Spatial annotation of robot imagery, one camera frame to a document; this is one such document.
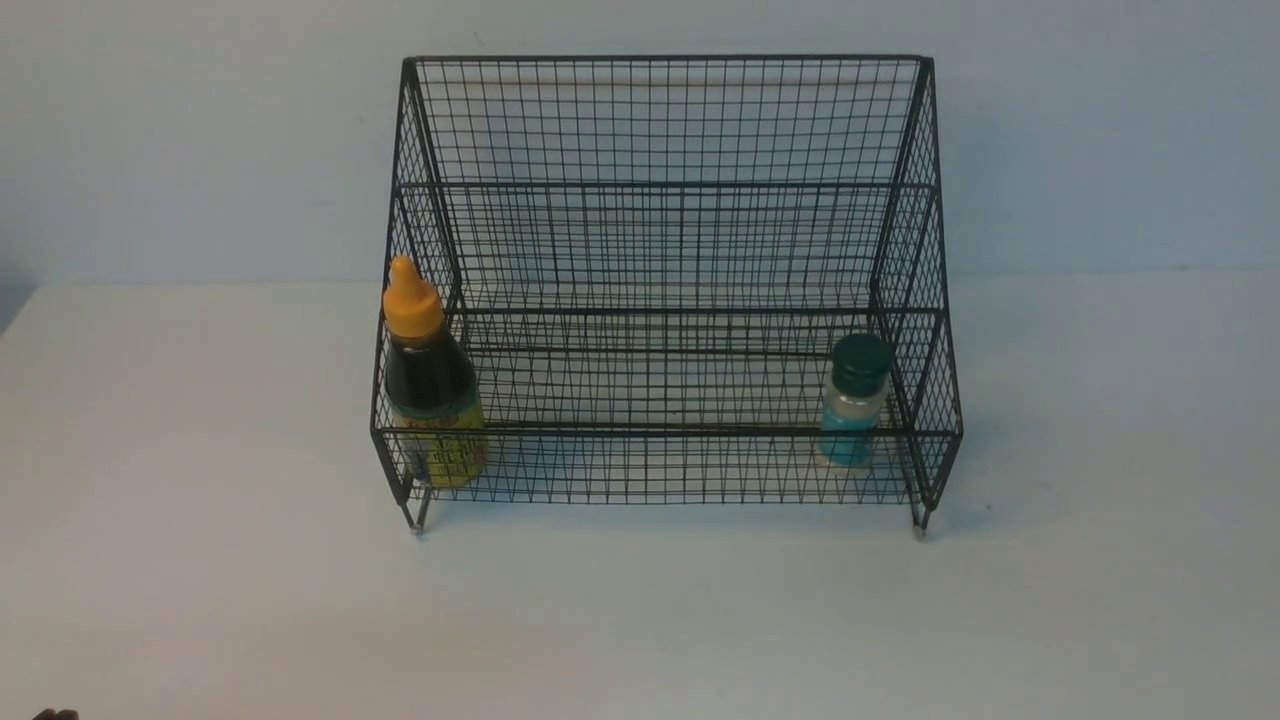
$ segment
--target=glass jar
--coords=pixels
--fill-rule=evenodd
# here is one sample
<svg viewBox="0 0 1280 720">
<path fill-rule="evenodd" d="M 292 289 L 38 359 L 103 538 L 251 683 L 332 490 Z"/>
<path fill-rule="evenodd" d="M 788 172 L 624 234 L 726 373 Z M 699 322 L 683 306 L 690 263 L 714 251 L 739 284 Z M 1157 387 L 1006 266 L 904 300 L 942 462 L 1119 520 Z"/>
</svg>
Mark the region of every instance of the glass jar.
<svg viewBox="0 0 1280 720">
<path fill-rule="evenodd" d="M 869 430 L 879 423 L 888 395 L 888 372 L 893 348 L 867 333 L 840 338 L 831 348 L 831 375 L 823 396 L 823 430 Z M 819 437 L 815 457 L 838 468 L 868 468 L 876 438 Z"/>
</svg>

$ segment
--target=bottle label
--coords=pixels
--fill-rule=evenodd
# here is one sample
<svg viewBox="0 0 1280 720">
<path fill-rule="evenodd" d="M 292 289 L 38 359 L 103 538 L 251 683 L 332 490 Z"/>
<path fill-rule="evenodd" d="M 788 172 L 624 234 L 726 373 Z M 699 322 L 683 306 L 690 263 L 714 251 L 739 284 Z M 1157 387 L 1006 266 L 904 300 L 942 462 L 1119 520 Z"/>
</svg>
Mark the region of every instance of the bottle label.
<svg viewBox="0 0 1280 720">
<path fill-rule="evenodd" d="M 879 421 L 879 413 L 870 418 L 854 420 L 844 418 L 827 407 L 822 414 L 824 430 L 869 430 Z M 820 437 L 818 450 L 832 465 L 841 468 L 865 468 L 870 465 L 876 438 L 869 437 Z"/>
<path fill-rule="evenodd" d="M 451 405 L 438 414 L 422 414 L 396 409 L 397 424 L 415 430 L 460 429 L 479 430 L 484 428 L 484 411 L 480 397 L 471 392 L 466 398 Z M 476 479 L 484 471 L 486 459 L 485 438 L 451 437 L 421 434 L 406 437 L 404 451 L 408 454 L 413 477 L 436 488 L 462 487 Z"/>
</svg>

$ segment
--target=green lid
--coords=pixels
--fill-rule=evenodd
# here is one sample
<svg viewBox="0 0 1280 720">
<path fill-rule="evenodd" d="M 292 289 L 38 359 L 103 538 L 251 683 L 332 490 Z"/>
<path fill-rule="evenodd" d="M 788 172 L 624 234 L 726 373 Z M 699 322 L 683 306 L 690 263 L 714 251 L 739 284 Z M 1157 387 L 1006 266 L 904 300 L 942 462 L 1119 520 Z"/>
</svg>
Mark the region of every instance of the green lid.
<svg viewBox="0 0 1280 720">
<path fill-rule="evenodd" d="M 852 397 L 870 397 L 884 387 L 893 348 L 865 333 L 840 338 L 831 348 L 831 384 Z"/>
</svg>

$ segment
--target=bottle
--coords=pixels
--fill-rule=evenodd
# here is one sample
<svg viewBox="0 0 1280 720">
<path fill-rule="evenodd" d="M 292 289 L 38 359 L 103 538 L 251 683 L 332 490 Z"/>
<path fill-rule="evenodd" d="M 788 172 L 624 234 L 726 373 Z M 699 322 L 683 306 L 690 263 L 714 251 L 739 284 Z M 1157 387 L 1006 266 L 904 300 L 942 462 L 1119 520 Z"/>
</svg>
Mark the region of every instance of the bottle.
<svg viewBox="0 0 1280 720">
<path fill-rule="evenodd" d="M 823 398 L 822 429 L 867 430 L 879 421 L 888 395 L 888 372 L 893 348 L 865 333 L 840 338 L 831 348 L 831 377 Z M 819 462 L 838 468 L 867 468 L 876 438 L 820 437 Z"/>
<path fill-rule="evenodd" d="M 390 333 L 385 387 L 396 424 L 422 430 L 484 428 L 475 368 L 449 334 L 440 293 L 403 255 L 392 260 L 383 316 Z M 484 470 L 483 437 L 424 433 L 402 447 L 413 475 L 435 488 L 465 486 Z"/>
</svg>

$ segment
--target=yellow label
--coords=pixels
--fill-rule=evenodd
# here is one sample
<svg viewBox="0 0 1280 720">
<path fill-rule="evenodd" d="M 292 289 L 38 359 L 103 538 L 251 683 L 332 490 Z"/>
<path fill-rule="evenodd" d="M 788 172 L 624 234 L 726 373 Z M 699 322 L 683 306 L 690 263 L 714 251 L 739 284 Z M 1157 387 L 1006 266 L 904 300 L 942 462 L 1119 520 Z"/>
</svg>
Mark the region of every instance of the yellow label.
<svg viewBox="0 0 1280 720">
<path fill-rule="evenodd" d="M 484 428 L 484 413 L 479 398 L 456 414 L 438 418 L 411 418 L 397 413 L 399 424 L 415 430 L 435 430 L 442 428 L 460 430 L 479 430 Z M 433 487 L 456 488 L 476 479 L 484 471 L 485 439 L 483 437 L 430 436 L 407 438 L 406 451 L 413 465 L 413 474 L 421 477 L 426 470 Z"/>
</svg>

